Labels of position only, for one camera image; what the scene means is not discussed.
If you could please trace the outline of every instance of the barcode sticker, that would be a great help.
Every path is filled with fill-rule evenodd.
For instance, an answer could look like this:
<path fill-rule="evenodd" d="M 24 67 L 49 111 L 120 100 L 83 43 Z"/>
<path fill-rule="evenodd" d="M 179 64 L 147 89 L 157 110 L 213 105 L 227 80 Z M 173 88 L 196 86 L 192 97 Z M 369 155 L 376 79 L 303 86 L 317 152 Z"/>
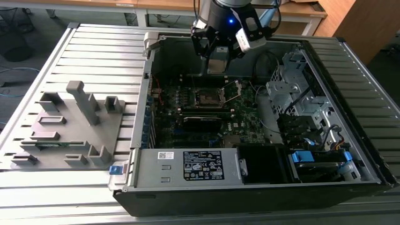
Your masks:
<path fill-rule="evenodd" d="M 157 159 L 173 159 L 173 151 L 159 151 Z"/>
<path fill-rule="evenodd" d="M 133 7 L 133 4 L 116 4 L 116 6 Z"/>

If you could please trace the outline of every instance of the wooden desk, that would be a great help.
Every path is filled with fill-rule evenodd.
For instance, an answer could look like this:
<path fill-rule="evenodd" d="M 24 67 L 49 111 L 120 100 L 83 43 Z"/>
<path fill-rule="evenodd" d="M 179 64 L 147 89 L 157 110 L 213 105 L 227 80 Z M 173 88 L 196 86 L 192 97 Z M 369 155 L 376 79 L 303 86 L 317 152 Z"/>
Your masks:
<path fill-rule="evenodd" d="M 195 16 L 192 0 L 0 0 L 0 6 L 100 12 L 136 13 L 139 26 L 148 26 L 148 15 Z M 280 7 L 281 28 L 277 33 L 313 35 L 325 12 L 313 10 L 308 3 L 289 2 Z"/>

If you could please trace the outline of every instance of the metal slatted table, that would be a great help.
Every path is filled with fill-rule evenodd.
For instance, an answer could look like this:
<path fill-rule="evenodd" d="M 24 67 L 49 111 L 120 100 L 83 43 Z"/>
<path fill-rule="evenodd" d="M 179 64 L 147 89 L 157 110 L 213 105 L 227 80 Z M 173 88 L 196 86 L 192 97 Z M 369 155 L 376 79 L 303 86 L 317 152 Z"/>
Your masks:
<path fill-rule="evenodd" d="M 115 160 L 127 160 L 143 75 L 143 39 L 147 31 L 188 33 L 183 29 L 137 28 L 80 24 L 71 26 L 49 56 L 41 72 L 0 136 L 0 155 L 19 152 L 20 140 L 29 135 L 41 106 L 35 103 L 44 91 L 65 92 L 69 80 L 85 83 L 85 92 L 96 99 L 109 94 L 127 102 L 120 125 Z M 395 176 L 400 176 L 399 107 L 360 63 L 344 42 L 335 38 L 276 36 L 311 42 L 337 87 L 380 150 Z M 332 216 L 389 214 L 400 212 L 400 189 L 375 197 L 352 199 L 321 210 L 268 214 L 204 215 L 199 217 L 131 217 L 108 190 L 107 171 L 48 171 L 0 173 L 0 223 L 101 224 L 135 222 L 223 222 Z"/>

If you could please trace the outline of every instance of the blue cable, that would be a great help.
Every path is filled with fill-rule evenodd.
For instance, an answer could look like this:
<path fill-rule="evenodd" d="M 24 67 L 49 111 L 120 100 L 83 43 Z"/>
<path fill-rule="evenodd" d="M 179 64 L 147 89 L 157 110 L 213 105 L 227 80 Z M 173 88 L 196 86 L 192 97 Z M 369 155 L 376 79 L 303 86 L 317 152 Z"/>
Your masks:
<path fill-rule="evenodd" d="M 35 70 L 37 73 L 40 72 L 40 70 L 35 69 L 35 68 L 29 68 L 29 67 L 17 67 L 17 68 L 8 68 L 3 71 L 0 71 L 0 73 L 5 72 L 5 71 L 9 71 L 9 70 L 15 70 L 15 69 L 31 69 L 31 70 Z"/>
<path fill-rule="evenodd" d="M 4 94 L 0 94 L 0 96 L 16 98 L 16 97 L 23 97 L 24 95 L 4 95 Z"/>
<path fill-rule="evenodd" d="M 35 68 L 29 68 L 29 67 L 16 67 L 16 68 L 8 68 L 3 71 L 0 71 L 0 73 L 3 72 L 7 72 L 9 70 L 17 70 L 17 69 L 29 69 L 29 70 L 35 70 L 37 73 L 40 72 L 40 70 L 35 69 Z M 0 96 L 4 96 L 4 97 L 11 97 L 11 98 L 16 98 L 16 97 L 23 97 L 24 95 L 4 95 L 4 94 L 0 94 Z"/>

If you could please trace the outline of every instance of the table leg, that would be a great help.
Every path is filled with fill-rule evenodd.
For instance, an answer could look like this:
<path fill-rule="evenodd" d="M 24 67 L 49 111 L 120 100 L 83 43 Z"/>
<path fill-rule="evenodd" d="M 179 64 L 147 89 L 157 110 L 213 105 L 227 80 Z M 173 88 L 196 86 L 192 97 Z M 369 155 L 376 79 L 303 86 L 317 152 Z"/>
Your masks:
<path fill-rule="evenodd" d="M 56 16 L 56 10 L 55 9 L 47 9 L 45 10 L 47 12 L 48 12 L 48 15 L 49 15 L 49 18 L 56 18 L 57 16 Z"/>
<path fill-rule="evenodd" d="M 319 27 L 319 24 L 320 24 L 320 21 L 321 21 L 321 18 L 320 17 L 313 17 L 307 26 L 305 26 L 305 29 L 303 31 L 303 34 L 304 36 L 312 36 L 317 27 Z"/>
<path fill-rule="evenodd" d="M 140 27 L 148 27 L 149 26 L 149 15 L 147 12 L 147 9 L 137 8 L 136 9 L 136 16 L 137 16 L 137 24 Z"/>

